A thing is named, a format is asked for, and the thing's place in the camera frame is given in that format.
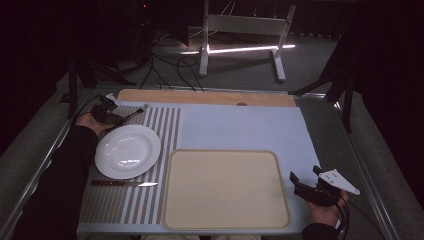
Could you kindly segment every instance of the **person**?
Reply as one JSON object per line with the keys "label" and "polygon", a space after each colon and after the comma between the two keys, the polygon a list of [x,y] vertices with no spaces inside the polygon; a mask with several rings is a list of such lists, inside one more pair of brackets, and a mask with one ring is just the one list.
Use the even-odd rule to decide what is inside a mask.
{"label": "person", "polygon": [[[41,175],[38,186],[16,223],[13,240],[77,239],[79,213],[94,161],[98,135],[112,125],[96,122],[91,113],[78,117],[64,142],[53,153],[50,166]],[[348,201],[342,191],[339,205]],[[339,211],[335,206],[320,207],[308,202],[312,223],[303,229],[304,240],[337,239],[335,229]]]}

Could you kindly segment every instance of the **hand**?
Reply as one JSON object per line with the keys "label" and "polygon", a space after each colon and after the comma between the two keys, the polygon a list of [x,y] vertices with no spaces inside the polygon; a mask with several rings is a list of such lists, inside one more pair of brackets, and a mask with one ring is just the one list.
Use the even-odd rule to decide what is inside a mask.
{"label": "hand", "polygon": [[[343,207],[345,203],[349,200],[349,196],[344,190],[340,190],[340,194],[341,198],[339,199],[337,204],[340,207]],[[311,211],[313,223],[323,223],[332,227],[336,227],[337,221],[340,218],[340,212],[336,206],[322,207],[308,201],[306,203],[308,204],[309,210]]]}
{"label": "hand", "polygon": [[86,113],[78,117],[75,126],[88,127],[99,135],[102,131],[112,128],[114,125],[97,122],[91,113]]}

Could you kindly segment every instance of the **white plate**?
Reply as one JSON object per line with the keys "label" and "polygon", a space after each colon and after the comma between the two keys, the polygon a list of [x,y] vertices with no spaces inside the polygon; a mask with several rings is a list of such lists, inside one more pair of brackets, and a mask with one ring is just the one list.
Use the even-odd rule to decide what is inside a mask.
{"label": "white plate", "polygon": [[95,163],[105,176],[128,179],[143,174],[158,160],[158,135],[141,125],[126,125],[107,134],[96,150]]}

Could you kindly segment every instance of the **knife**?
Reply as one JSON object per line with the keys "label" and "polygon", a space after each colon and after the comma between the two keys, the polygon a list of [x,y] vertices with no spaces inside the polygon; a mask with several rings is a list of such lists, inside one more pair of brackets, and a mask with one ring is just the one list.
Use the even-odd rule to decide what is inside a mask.
{"label": "knife", "polygon": [[125,181],[108,181],[108,180],[92,180],[93,186],[131,186],[131,187],[151,187],[157,183],[151,182],[125,182]]}

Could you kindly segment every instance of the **wooden knife handle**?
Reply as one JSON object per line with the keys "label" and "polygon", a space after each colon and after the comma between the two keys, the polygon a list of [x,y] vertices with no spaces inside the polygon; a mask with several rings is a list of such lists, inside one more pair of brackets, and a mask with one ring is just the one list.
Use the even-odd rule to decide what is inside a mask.
{"label": "wooden knife handle", "polygon": [[94,185],[94,186],[124,186],[124,182],[123,181],[92,180],[91,185]]}

